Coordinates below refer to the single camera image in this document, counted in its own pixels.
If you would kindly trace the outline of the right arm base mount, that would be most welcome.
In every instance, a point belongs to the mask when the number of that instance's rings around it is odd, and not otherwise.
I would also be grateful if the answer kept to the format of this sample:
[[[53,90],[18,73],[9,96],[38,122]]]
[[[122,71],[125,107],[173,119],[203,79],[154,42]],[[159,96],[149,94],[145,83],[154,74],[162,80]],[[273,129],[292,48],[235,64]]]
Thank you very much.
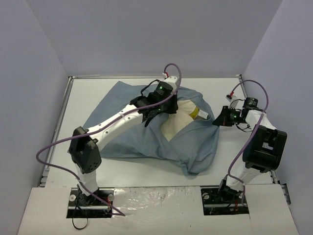
[[[242,203],[240,196],[222,195],[218,187],[201,187],[201,199],[205,216],[249,214],[246,199]]]

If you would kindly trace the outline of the striped pillowcase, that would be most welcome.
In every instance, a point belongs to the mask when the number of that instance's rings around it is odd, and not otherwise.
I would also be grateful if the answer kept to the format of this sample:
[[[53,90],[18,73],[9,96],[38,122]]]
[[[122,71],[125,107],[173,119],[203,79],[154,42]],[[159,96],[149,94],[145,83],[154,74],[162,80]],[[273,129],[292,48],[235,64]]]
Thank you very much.
[[[212,164],[218,148],[219,127],[212,124],[214,115],[203,95],[180,87],[179,100],[191,100],[208,112],[207,120],[195,120],[167,141],[161,125],[168,114],[153,118],[148,126],[136,125],[110,141],[100,152],[102,158],[155,158],[169,160],[178,165],[184,175],[198,175]]]

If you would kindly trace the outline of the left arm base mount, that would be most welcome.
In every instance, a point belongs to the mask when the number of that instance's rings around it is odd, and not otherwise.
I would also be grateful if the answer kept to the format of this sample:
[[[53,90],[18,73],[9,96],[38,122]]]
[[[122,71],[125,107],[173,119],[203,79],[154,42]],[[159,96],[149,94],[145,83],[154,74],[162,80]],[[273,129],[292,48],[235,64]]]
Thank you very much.
[[[84,195],[80,189],[72,188],[67,206],[67,218],[111,218],[112,209],[92,195]]]

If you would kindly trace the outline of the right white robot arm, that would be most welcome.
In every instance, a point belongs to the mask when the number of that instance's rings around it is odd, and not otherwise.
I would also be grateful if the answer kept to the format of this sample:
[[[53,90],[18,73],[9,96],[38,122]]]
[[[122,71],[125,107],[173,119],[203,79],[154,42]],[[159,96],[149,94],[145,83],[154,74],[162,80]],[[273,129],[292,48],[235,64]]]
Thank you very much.
[[[232,170],[232,163],[227,175],[217,189],[217,197],[222,202],[230,201],[234,196],[242,197],[245,185],[260,174],[276,170],[281,162],[287,140],[287,133],[274,127],[267,118],[265,110],[257,107],[258,100],[248,97],[241,109],[240,101],[234,95],[227,95],[228,106],[223,106],[220,115],[213,121],[215,126],[231,127],[247,124],[252,132],[239,155],[242,162]]]

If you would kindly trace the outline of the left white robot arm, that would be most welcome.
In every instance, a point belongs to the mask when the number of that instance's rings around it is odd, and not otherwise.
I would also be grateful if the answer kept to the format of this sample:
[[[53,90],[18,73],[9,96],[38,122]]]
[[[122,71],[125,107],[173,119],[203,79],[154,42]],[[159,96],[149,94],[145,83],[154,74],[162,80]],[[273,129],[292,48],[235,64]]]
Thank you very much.
[[[81,199],[88,205],[98,200],[98,184],[96,169],[102,160],[100,151],[114,138],[135,125],[149,122],[159,114],[175,114],[177,105],[177,90],[179,82],[173,77],[159,81],[156,89],[148,96],[138,96],[130,101],[126,107],[106,121],[84,129],[78,127],[73,136],[79,138],[71,140],[68,153],[74,162],[80,182]]]

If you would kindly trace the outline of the white pillow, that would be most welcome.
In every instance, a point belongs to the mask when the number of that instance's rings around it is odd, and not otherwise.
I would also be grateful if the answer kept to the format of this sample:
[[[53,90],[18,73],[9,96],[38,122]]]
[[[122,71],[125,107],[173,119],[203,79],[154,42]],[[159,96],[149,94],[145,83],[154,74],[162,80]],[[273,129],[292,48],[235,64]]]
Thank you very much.
[[[178,110],[161,125],[161,132],[167,141],[175,137],[183,128],[195,120],[207,120],[210,114],[200,109],[191,100],[179,100]]]

